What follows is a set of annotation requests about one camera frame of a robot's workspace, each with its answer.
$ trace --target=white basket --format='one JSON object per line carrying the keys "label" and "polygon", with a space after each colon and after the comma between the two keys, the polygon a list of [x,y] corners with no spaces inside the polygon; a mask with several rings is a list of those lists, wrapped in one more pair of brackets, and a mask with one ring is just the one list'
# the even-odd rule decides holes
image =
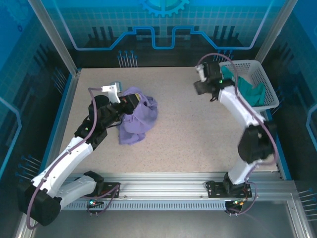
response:
{"label": "white basket", "polygon": [[[233,60],[233,63],[238,70],[238,76],[244,78],[253,87],[257,87],[260,83],[265,86],[264,106],[253,107],[253,109],[257,112],[263,112],[267,109],[276,108],[279,100],[260,62],[257,60]],[[220,67],[225,66],[233,73],[230,62],[221,62],[219,65]]]}

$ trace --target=blue glass wall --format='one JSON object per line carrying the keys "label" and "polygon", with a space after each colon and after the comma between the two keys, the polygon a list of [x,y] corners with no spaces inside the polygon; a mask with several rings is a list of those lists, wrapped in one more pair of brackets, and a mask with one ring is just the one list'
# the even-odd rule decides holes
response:
{"label": "blue glass wall", "polygon": [[16,186],[38,171],[31,157],[42,160],[69,74],[26,0],[0,1],[0,34],[0,237],[6,238],[20,217]]}
{"label": "blue glass wall", "polygon": [[263,63],[280,99],[271,111],[298,190],[317,191],[316,1],[299,0]]}
{"label": "blue glass wall", "polygon": [[285,0],[43,0],[78,67],[253,59]]}

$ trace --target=purple cloth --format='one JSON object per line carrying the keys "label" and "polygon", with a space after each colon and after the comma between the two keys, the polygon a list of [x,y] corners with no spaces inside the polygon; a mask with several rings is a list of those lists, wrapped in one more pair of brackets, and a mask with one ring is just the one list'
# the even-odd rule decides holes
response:
{"label": "purple cloth", "polygon": [[133,114],[125,114],[122,124],[119,126],[119,144],[132,145],[145,138],[145,132],[150,130],[158,118],[158,103],[154,98],[142,94],[141,90],[131,87],[123,95],[137,93],[140,102],[134,109]]}

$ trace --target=speckled tabletop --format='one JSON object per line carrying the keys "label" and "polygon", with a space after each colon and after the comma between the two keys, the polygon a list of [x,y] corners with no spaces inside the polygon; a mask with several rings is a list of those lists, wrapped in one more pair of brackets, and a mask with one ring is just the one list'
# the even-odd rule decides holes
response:
{"label": "speckled tabletop", "polygon": [[158,119],[146,138],[131,146],[119,145],[118,130],[108,129],[105,140],[74,173],[228,171],[239,158],[243,129],[222,104],[209,102],[210,95],[197,95],[193,86],[197,80],[193,67],[82,69],[61,150],[88,115],[88,87],[114,81],[120,81],[123,90],[138,87],[158,102]]}

